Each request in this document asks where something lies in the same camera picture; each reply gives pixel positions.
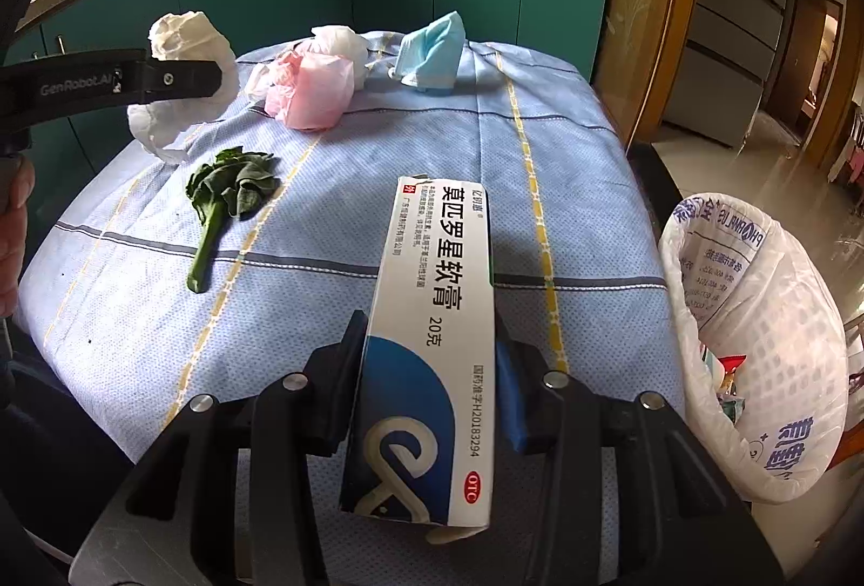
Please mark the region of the left hand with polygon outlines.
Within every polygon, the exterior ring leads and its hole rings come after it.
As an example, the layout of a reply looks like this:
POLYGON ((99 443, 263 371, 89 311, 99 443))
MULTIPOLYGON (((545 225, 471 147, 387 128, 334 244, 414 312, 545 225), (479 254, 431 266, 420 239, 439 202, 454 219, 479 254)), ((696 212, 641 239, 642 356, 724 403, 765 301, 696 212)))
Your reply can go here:
POLYGON ((18 171, 10 182, 6 212, 2 214, 2 261, 0 261, 0 293, 2 317, 15 312, 18 305, 18 282, 25 258, 28 210, 26 203, 35 185, 35 169, 26 157, 19 159, 18 171))

